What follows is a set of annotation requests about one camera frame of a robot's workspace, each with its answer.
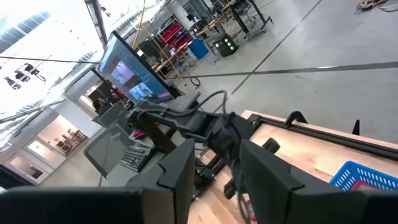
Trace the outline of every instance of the concrete floor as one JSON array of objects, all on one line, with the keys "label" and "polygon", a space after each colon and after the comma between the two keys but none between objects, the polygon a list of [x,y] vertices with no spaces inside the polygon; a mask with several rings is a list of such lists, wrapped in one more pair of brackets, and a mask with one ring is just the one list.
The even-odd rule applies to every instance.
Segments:
[{"label": "concrete floor", "polygon": [[[398,68],[219,76],[397,61],[398,13],[375,8],[357,15],[354,12],[358,1],[346,0],[256,2],[259,7],[271,2],[261,11],[272,16],[275,24],[267,25],[267,33],[243,41],[234,55],[221,58],[215,65],[211,60],[198,63],[190,75],[210,75],[199,78],[199,100],[216,90],[226,90],[227,110],[237,114],[254,110],[286,117],[299,110],[311,124],[346,132],[360,119],[361,135],[398,142]],[[182,80],[178,87],[184,92],[195,89],[189,79]],[[203,108],[213,112],[220,104],[221,95]],[[98,185],[98,172],[81,158],[83,153],[75,155],[77,158],[64,163],[42,185],[71,185],[73,181],[73,185]],[[69,178],[67,173],[71,172],[81,177]]]}]

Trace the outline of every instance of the blue bin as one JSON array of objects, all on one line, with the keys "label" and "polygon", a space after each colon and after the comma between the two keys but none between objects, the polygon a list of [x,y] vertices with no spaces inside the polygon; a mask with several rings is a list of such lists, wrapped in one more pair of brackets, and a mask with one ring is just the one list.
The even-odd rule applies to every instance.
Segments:
[{"label": "blue bin", "polygon": [[398,190],[398,178],[353,161],[346,162],[329,184],[347,191],[351,190],[359,181],[377,189]]},{"label": "blue bin", "polygon": [[188,47],[197,59],[202,59],[209,52],[201,39],[194,39]]}]

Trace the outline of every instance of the keyboard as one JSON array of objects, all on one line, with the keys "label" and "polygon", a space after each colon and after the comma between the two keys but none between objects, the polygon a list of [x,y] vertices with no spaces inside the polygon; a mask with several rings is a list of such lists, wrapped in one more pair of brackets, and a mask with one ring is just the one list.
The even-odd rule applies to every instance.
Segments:
[{"label": "keyboard", "polygon": [[123,157],[120,159],[119,163],[136,172],[141,172],[154,153],[155,150],[147,147],[129,146],[124,151]]}]

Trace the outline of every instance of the blue basket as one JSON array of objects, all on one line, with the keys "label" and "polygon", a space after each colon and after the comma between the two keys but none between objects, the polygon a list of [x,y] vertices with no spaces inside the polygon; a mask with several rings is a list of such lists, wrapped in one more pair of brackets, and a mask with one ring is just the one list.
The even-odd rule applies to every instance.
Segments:
[{"label": "blue basket", "polygon": [[346,162],[329,184],[351,190],[358,181],[383,190],[398,190],[398,178],[383,174],[353,161]]}]

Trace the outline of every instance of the monitor screen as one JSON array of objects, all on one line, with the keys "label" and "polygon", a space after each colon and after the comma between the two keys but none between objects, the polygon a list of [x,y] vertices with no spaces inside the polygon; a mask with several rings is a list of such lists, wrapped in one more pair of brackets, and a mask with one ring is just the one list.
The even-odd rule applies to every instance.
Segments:
[{"label": "monitor screen", "polygon": [[173,99],[164,81],[115,31],[109,37],[98,70],[135,103]]}]

